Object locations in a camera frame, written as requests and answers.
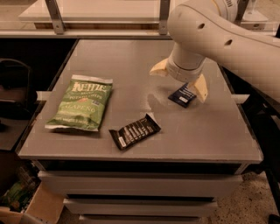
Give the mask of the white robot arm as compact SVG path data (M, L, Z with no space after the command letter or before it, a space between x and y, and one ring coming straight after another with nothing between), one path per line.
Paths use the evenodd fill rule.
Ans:
M193 82L209 58L280 102L280 39L234 24L236 0L186 0L167 20L171 55L151 75Z

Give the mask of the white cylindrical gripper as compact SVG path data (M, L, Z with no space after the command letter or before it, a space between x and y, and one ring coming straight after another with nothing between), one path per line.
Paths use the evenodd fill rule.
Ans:
M150 75L165 77L169 74L177 81L190 82L187 87L197 96L200 102L204 103L208 96L207 82L204 74L201 73L204 61L204 57L198 57L193 63L179 66L170 56L153 66Z

